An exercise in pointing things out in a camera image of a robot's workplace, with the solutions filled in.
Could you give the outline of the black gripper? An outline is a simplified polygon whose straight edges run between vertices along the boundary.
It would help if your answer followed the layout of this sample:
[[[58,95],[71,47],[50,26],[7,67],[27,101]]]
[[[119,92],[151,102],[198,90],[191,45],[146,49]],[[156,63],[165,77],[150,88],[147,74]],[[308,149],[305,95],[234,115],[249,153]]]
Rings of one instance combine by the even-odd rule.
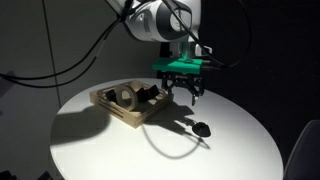
[[[200,75],[194,74],[164,73],[162,75],[161,87],[167,91],[170,102],[174,102],[173,87],[187,89],[192,94],[192,106],[196,104],[199,96],[204,94],[203,78]]]

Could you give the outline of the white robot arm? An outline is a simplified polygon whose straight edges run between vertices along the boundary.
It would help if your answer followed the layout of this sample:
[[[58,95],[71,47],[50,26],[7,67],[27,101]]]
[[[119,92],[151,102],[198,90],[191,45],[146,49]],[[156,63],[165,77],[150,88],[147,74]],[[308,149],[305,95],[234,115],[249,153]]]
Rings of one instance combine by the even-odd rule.
[[[182,87],[192,94],[192,104],[203,95],[201,69],[212,49],[198,36],[201,0],[105,0],[127,32],[139,41],[167,42],[171,55],[160,57],[152,69],[162,72],[162,88],[172,93]]]

